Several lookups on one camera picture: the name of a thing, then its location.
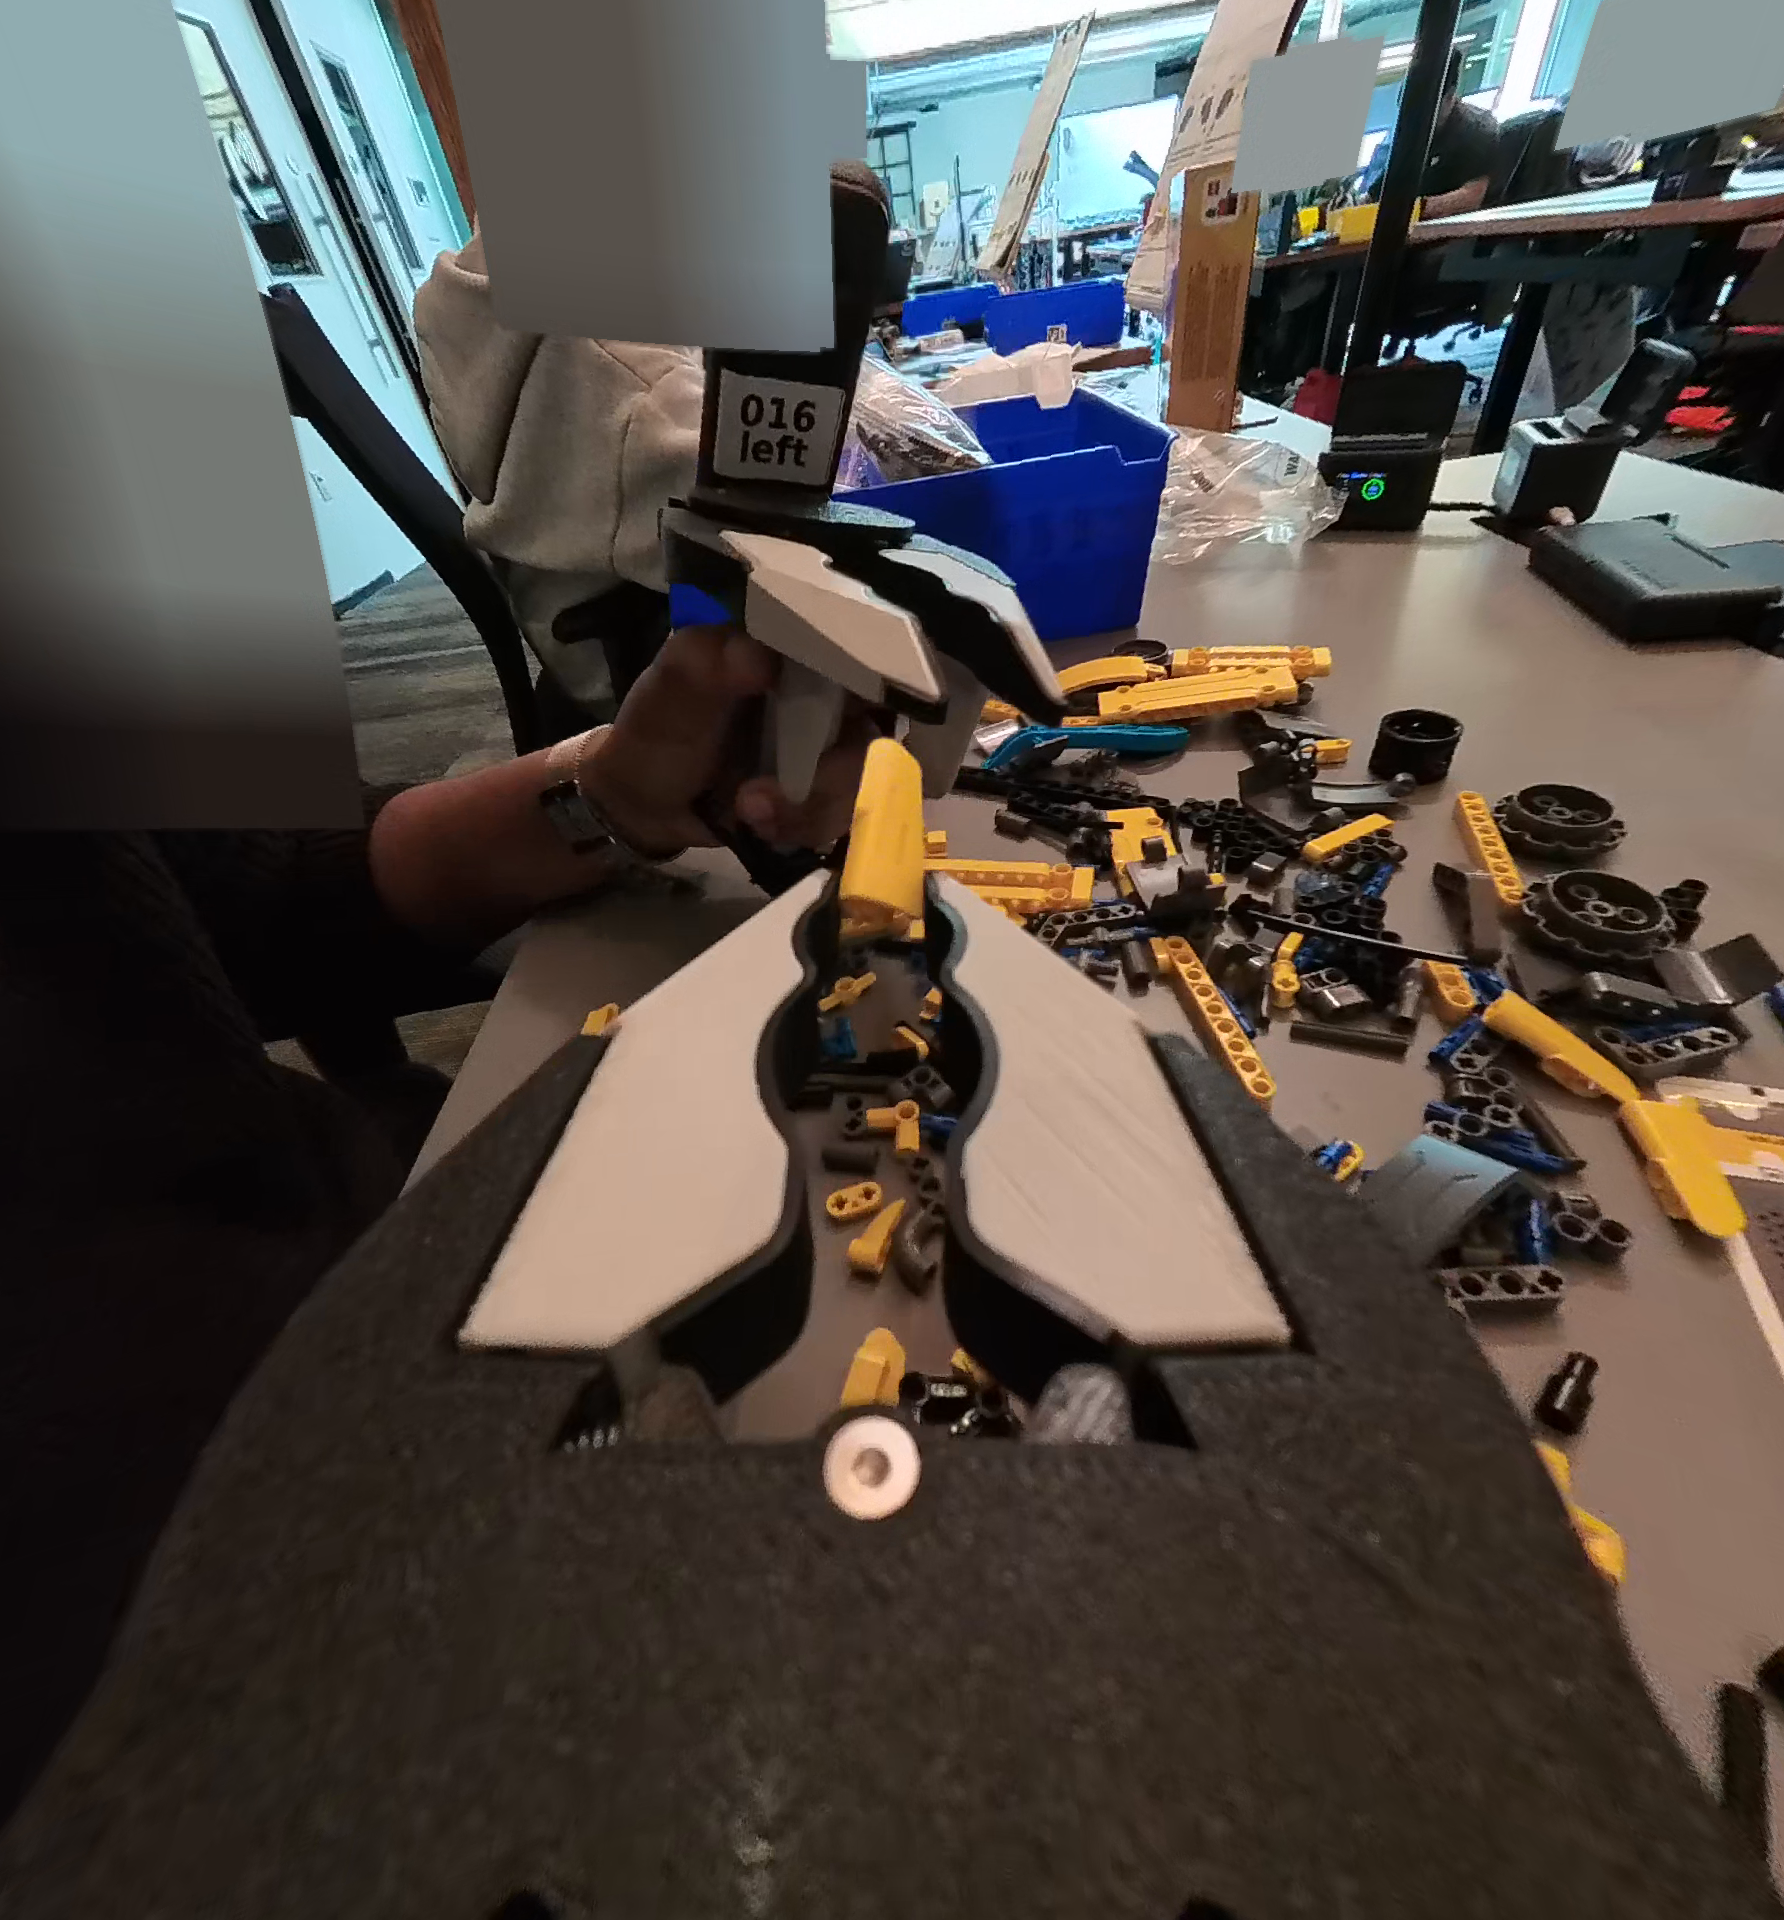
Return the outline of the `clear plastic bag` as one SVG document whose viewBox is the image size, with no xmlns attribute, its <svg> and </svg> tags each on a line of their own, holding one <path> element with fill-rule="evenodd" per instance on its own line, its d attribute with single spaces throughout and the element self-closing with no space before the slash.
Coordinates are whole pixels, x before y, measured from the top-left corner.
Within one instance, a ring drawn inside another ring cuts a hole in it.
<svg viewBox="0 0 1784 1920">
<path fill-rule="evenodd" d="M 991 467 L 995 457 L 948 405 L 866 354 L 836 467 L 838 492 Z"/>
<path fill-rule="evenodd" d="M 1188 569 L 1241 548 L 1292 553 L 1331 531 L 1343 511 L 1344 490 L 1286 444 L 1176 429 L 1151 562 Z"/>
</svg>

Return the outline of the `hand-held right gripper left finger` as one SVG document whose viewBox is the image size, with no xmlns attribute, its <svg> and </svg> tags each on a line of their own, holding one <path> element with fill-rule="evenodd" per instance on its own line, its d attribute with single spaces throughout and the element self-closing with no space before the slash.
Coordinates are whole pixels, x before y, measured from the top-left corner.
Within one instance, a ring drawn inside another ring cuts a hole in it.
<svg viewBox="0 0 1784 1920">
<path fill-rule="evenodd" d="M 799 1341 L 809 1176 L 791 1098 L 817 1058 L 836 876 L 805 876 L 571 1046 L 582 1084 L 458 1329 L 463 1351 L 654 1361 L 724 1404 Z"/>
</svg>

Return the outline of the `person's left forearm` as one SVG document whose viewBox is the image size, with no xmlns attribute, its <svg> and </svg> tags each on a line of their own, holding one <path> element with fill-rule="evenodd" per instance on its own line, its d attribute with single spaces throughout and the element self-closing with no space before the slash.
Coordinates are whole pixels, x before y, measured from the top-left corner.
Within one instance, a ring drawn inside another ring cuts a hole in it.
<svg viewBox="0 0 1784 1920">
<path fill-rule="evenodd" d="M 610 859 L 571 849 L 545 805 L 563 774 L 533 751 L 396 792 L 369 837 L 385 913 L 430 943 L 481 951 L 605 884 Z"/>
</svg>

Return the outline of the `person's left hand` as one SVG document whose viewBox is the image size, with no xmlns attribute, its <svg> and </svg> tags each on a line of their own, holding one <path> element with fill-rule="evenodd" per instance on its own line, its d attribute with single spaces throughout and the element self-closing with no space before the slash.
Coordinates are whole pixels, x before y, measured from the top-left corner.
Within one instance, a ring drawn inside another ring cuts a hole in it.
<svg viewBox="0 0 1784 1920">
<path fill-rule="evenodd" d="M 756 760 L 781 659 L 739 628 L 671 633 L 626 693 L 615 721 L 575 760 L 571 782 L 615 842 L 652 861 L 719 845 L 744 829 L 772 849 L 824 852 L 850 829 L 875 716 L 841 710 L 841 731 L 791 800 Z"/>
</svg>

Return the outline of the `grey and black charging dock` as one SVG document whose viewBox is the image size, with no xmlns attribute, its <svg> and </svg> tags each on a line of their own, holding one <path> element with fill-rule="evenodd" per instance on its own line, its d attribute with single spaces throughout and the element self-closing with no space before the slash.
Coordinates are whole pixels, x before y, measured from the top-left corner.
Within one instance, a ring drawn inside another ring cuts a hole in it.
<svg viewBox="0 0 1784 1920">
<path fill-rule="evenodd" d="M 1657 435 L 1692 372 L 1691 351 L 1639 343 L 1602 405 L 1517 423 L 1494 476 L 1494 519 L 1531 531 L 1594 519 L 1616 459 Z"/>
</svg>

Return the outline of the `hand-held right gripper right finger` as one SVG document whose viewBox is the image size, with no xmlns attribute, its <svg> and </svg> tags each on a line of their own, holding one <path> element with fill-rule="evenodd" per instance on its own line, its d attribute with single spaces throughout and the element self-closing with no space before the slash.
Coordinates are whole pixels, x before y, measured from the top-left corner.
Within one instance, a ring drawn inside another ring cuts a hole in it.
<svg viewBox="0 0 1784 1920">
<path fill-rule="evenodd" d="M 954 1093 L 942 1299 L 1016 1397 L 1073 1364 L 1279 1355 L 1294 1320 L 1169 1052 L 967 884 L 929 880 Z"/>
</svg>

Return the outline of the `wristwatch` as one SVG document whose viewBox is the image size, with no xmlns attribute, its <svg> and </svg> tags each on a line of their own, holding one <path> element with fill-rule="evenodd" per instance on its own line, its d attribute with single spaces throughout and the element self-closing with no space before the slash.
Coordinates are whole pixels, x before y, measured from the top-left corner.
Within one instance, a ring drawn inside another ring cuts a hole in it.
<svg viewBox="0 0 1784 1920">
<path fill-rule="evenodd" d="M 587 792 L 584 777 L 596 755 L 605 749 L 615 724 L 598 724 L 587 731 L 569 734 L 545 749 L 545 788 L 540 804 L 545 816 L 579 857 L 603 859 L 615 868 L 657 868 L 671 864 L 687 843 L 665 849 L 621 834 L 618 821 Z"/>
</svg>

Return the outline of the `pile of building pieces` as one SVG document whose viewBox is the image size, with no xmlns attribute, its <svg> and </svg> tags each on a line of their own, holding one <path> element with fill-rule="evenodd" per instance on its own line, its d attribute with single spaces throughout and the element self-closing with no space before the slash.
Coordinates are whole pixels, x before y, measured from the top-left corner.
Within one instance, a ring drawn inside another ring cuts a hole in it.
<svg viewBox="0 0 1784 1920">
<path fill-rule="evenodd" d="M 917 1442 L 865 1487 L 809 1449 L 630 1440 L 565 1525 L 592 1615 L 560 1851 L 592 1916 L 1782 1916 L 1733 1794 L 1673 1748 L 1564 1492 L 1423 1266 L 1502 1165 L 1423 1141 L 1358 1201 L 1174 946 L 1159 1035 L 1294 1320 L 1279 1355 L 1094 1364 L 1132 1437 Z"/>
</svg>

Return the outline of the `blue plastic bin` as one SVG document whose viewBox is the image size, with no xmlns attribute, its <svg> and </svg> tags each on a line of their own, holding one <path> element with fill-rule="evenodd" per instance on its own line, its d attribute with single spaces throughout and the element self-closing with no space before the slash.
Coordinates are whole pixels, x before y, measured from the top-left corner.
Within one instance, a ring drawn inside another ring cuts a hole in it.
<svg viewBox="0 0 1784 1920">
<path fill-rule="evenodd" d="M 1006 396 L 967 419 L 986 467 L 860 500 L 1001 566 L 1044 644 L 1133 631 L 1174 433 L 1086 392 L 1054 410 Z"/>
</svg>

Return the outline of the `black cylinder piece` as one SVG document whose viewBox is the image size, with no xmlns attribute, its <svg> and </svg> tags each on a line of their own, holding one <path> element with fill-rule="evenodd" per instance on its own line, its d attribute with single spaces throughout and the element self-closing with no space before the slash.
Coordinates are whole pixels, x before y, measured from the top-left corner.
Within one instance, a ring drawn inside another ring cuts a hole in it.
<svg viewBox="0 0 1784 1920">
<path fill-rule="evenodd" d="M 1463 724 L 1449 712 L 1396 710 L 1375 731 L 1367 774 L 1381 782 L 1442 784 L 1456 763 Z"/>
</svg>

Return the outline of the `person's dark garment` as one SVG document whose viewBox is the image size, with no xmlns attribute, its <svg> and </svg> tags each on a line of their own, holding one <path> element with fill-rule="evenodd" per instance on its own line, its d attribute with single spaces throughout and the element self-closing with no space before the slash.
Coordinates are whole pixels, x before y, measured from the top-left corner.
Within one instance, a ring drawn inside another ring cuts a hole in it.
<svg viewBox="0 0 1784 1920">
<path fill-rule="evenodd" d="M 0 1832 L 223 1411 L 446 1099 L 269 1046 L 485 991 L 388 915 L 367 825 L 0 834 Z"/>
</svg>

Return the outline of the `black pole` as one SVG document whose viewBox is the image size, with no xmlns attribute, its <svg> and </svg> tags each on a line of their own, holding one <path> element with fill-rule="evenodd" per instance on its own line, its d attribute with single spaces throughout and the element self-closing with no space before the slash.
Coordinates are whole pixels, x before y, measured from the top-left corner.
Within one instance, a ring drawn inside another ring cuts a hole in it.
<svg viewBox="0 0 1784 1920">
<path fill-rule="evenodd" d="M 1343 365 L 1338 437 L 1367 429 L 1375 418 L 1375 376 L 1387 372 L 1385 349 L 1419 332 L 1416 311 L 1423 304 L 1425 270 L 1413 254 L 1413 227 L 1423 197 L 1430 153 L 1446 118 L 1458 99 L 1456 48 L 1458 2 L 1423 2 L 1413 56 L 1400 91 L 1400 118 L 1385 155 L 1375 231 L 1359 279 L 1353 340 Z"/>
</svg>

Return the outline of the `black office chair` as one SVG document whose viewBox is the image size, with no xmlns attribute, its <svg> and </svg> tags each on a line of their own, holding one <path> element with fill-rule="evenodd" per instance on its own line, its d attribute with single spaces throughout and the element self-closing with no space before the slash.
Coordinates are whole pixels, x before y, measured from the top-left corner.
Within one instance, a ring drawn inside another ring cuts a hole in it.
<svg viewBox="0 0 1784 1920">
<path fill-rule="evenodd" d="M 260 308 L 289 415 L 316 429 L 465 613 L 495 669 L 516 749 L 540 751 L 592 727 L 601 710 L 537 675 L 540 660 L 508 598 L 465 538 L 465 513 L 348 372 L 306 302 L 279 287 L 261 293 Z"/>
</svg>

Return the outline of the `yellow building piece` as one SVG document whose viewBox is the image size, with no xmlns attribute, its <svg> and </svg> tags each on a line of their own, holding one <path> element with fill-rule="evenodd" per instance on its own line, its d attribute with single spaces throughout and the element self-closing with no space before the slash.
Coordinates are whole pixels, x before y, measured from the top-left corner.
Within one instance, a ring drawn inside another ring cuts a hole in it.
<svg viewBox="0 0 1784 1920">
<path fill-rule="evenodd" d="M 871 743 L 841 864 L 841 936 L 904 937 L 926 909 L 926 796 L 917 760 L 892 738 Z"/>
</svg>

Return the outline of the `tall cardboard box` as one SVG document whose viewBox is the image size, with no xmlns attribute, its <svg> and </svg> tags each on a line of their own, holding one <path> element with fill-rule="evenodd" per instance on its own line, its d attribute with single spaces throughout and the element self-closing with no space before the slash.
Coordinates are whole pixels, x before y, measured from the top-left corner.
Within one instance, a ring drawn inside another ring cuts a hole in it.
<svg viewBox="0 0 1784 1920">
<path fill-rule="evenodd" d="M 1125 298 L 1165 321 L 1171 426 L 1213 435 L 1237 426 L 1259 214 L 1259 194 L 1237 190 L 1236 155 L 1183 170 L 1146 207 Z"/>
</svg>

